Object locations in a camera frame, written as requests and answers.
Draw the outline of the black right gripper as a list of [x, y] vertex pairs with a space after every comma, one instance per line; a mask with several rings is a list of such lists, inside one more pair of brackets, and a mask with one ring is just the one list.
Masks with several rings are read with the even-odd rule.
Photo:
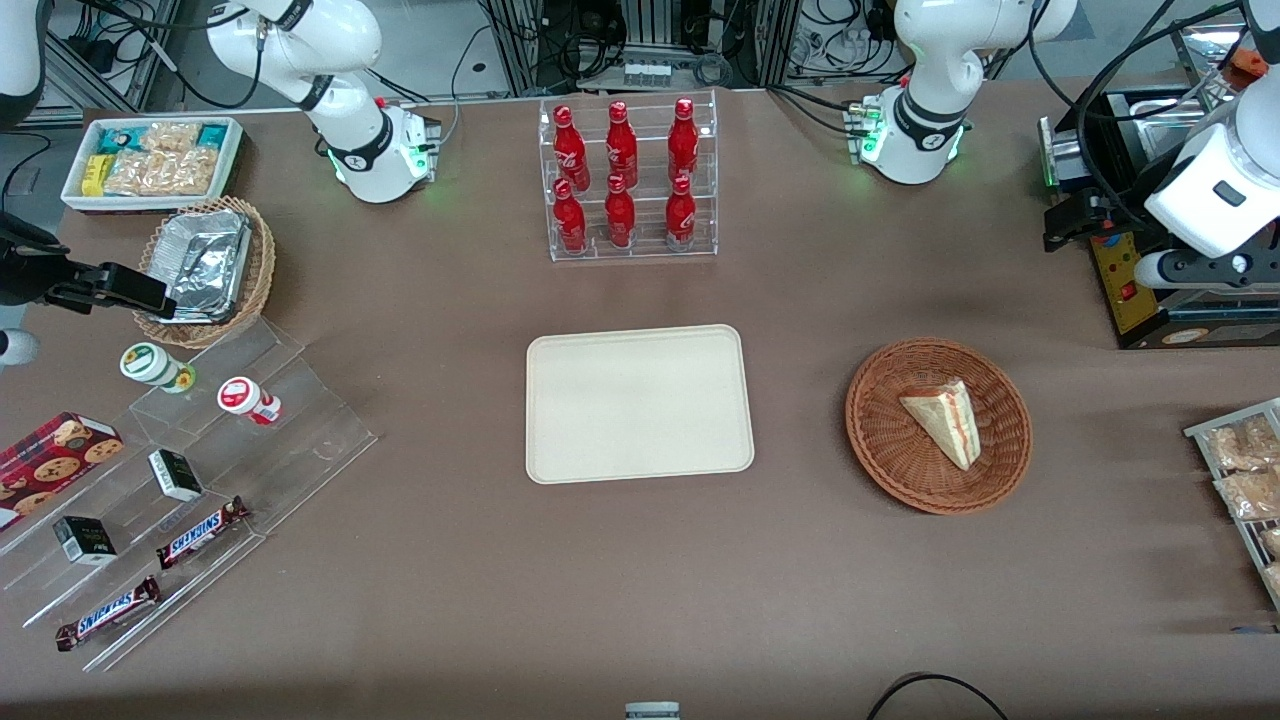
[[[91, 313], [97, 301], [92, 284], [81, 277], [93, 269], [69, 259], [69, 250], [42, 228], [4, 213], [1, 218], [1, 305], [45, 304], [73, 313]], [[169, 286], [116, 263], [104, 263], [99, 275], [99, 305], [125, 307], [160, 319], [177, 310]]]

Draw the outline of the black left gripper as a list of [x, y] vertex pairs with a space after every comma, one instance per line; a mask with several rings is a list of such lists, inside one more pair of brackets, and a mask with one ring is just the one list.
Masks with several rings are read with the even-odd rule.
[[1043, 250], [1057, 252], [1079, 241], [1107, 240], [1114, 234], [1111, 208], [1096, 188], [1062, 195], [1043, 213]]

